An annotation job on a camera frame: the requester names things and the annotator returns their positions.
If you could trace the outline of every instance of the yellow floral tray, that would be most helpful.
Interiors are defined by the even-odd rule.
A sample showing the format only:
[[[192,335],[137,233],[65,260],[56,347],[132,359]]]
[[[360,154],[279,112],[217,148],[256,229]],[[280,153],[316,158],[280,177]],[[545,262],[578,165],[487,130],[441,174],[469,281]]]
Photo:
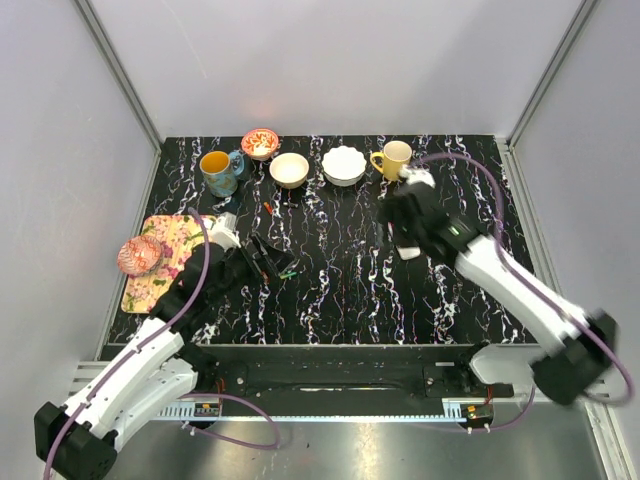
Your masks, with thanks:
[[[203,219],[215,221],[214,216]],[[204,241],[202,230],[191,215],[155,215],[142,225],[140,235],[156,237],[164,249],[162,262],[153,272],[142,277],[129,277],[120,307],[127,313],[148,313],[158,298],[184,270],[191,249]]]

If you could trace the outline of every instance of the black and white marble surface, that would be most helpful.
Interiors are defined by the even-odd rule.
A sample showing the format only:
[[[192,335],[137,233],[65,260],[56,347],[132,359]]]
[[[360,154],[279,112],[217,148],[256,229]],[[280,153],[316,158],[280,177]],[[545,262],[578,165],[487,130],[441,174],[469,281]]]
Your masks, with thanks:
[[[227,201],[211,196],[198,169],[212,151],[240,148],[239,137],[170,138],[147,204],[146,215],[182,214],[188,207],[212,214]],[[200,343],[248,344],[425,344],[529,342],[531,336],[493,298],[449,268],[423,257],[404,262],[377,238],[377,202],[395,188],[370,165],[355,186],[325,181],[323,155],[333,147],[357,148],[368,158],[390,140],[403,140],[414,158],[425,153],[458,152],[484,163],[505,195],[505,248],[532,270],[497,146],[490,136],[308,136],[284,137],[279,153],[297,152],[310,163],[307,182],[281,190],[268,163],[254,162],[251,177],[234,194],[239,202],[242,240],[259,232],[274,246],[297,258],[296,277],[280,291],[244,287],[212,306],[211,321],[196,335]],[[495,219],[488,181],[461,161],[429,167],[445,207],[479,218]],[[273,215],[263,202],[273,207]],[[283,201],[298,203],[292,209]],[[109,343],[126,343],[142,316],[119,311]]]

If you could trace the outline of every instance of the silver floor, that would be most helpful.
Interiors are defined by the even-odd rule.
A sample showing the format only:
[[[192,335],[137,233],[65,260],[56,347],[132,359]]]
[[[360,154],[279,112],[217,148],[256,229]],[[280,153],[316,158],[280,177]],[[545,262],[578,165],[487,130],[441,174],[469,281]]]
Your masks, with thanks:
[[[517,412],[500,405],[497,422]],[[227,436],[269,443],[266,424],[224,423]],[[409,424],[282,424],[283,447],[262,452],[152,422],[118,457],[109,480],[604,479],[585,414],[537,404],[511,430],[443,433]]]

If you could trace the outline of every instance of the white bowl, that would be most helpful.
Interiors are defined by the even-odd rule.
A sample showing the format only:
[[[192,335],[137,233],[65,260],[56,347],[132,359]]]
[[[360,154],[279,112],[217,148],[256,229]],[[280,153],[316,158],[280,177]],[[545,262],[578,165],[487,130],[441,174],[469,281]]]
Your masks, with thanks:
[[[340,180],[339,178],[333,178],[327,172],[324,172],[324,177],[337,187],[350,187],[351,185],[355,185],[360,181],[360,179],[363,176],[364,176],[364,171],[357,177],[350,178],[348,180]]]
[[[355,185],[364,175],[366,166],[364,155],[353,147],[332,148],[322,160],[325,177],[339,187]]]
[[[309,162],[297,153],[282,153],[269,165],[269,173],[283,188],[298,188],[307,179]]]

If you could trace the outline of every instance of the pink patterned bowl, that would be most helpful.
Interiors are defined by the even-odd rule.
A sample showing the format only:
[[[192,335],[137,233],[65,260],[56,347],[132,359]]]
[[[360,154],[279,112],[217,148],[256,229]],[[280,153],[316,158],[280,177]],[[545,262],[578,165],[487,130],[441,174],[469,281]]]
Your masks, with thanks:
[[[278,135],[268,128],[256,128],[242,138],[242,150],[254,160],[266,160],[276,151]]]
[[[132,277],[151,272],[161,262],[162,244],[150,235],[128,240],[118,253],[118,268]]]

